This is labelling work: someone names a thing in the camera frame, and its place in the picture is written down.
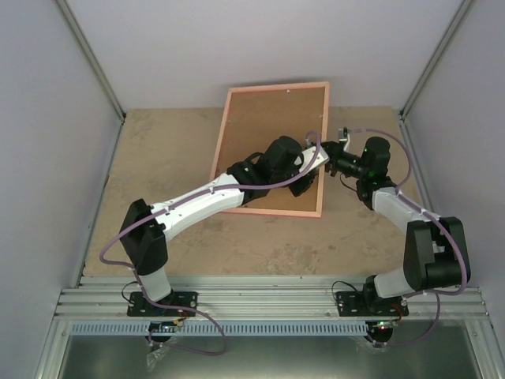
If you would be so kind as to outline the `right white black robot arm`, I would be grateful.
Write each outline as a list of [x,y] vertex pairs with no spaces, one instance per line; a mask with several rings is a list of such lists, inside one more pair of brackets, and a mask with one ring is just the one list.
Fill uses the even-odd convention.
[[321,145],[329,157],[326,172],[355,178],[358,199],[405,235],[402,266],[365,281],[360,293],[365,311],[380,315],[400,306],[404,298],[426,291],[437,295],[464,291],[471,270],[461,220],[433,214],[403,194],[388,174],[391,154],[386,139],[370,137],[359,156],[347,151],[348,143]]

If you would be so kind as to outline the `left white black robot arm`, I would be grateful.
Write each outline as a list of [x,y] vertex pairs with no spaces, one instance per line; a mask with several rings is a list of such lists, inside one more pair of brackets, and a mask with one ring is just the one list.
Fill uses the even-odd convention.
[[291,137],[274,140],[265,152],[236,162],[208,184],[172,200],[134,201],[120,230],[120,242],[146,292],[145,305],[164,315],[173,305],[165,273],[167,244],[179,233],[216,213],[238,208],[287,187],[298,197],[328,160],[320,144],[302,147]]

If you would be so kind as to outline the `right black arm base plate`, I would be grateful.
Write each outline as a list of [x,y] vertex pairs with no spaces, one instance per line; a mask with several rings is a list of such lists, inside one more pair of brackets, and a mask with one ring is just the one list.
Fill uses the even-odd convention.
[[359,291],[337,291],[334,300],[340,317],[403,317],[410,314],[401,297],[368,298]]

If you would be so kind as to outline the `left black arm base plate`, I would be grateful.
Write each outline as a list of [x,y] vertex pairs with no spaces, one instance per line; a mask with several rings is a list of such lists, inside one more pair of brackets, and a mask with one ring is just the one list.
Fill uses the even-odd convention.
[[133,292],[129,297],[128,317],[194,317],[198,303],[195,291],[175,291],[158,301],[170,309],[153,306],[141,292]]

